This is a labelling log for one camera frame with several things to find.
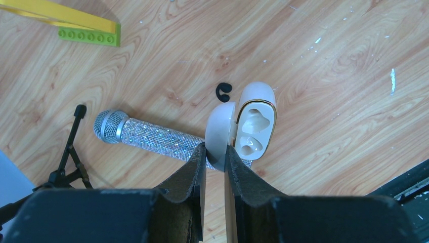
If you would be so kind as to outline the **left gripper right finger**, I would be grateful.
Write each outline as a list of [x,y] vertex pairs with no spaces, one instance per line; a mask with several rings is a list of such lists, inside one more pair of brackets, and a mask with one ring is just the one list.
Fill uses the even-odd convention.
[[225,154],[228,242],[419,242],[402,207],[387,196],[290,196]]

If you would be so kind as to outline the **white earbud charging case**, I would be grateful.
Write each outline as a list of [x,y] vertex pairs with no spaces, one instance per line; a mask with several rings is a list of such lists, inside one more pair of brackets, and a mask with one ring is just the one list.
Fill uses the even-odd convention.
[[211,167],[224,171],[227,147],[232,146],[248,167],[267,151],[277,110],[273,89],[263,82],[249,83],[239,103],[218,105],[205,130],[206,157]]

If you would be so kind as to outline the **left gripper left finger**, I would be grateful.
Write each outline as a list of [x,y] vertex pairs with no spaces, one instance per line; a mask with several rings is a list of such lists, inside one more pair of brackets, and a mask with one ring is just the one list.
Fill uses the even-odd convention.
[[200,242],[206,148],[152,189],[46,189],[18,210],[2,242]]

